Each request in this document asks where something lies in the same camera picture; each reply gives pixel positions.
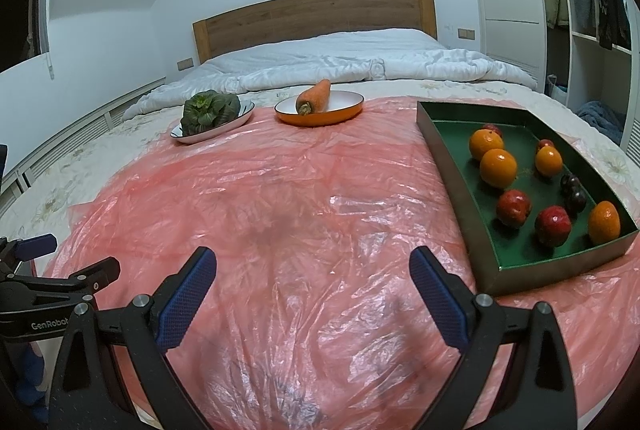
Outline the left hand blue white glove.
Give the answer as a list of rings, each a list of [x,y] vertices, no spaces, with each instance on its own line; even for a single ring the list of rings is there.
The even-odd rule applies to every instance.
[[[34,412],[48,409],[46,362],[35,342],[1,343],[1,378],[18,402]]]

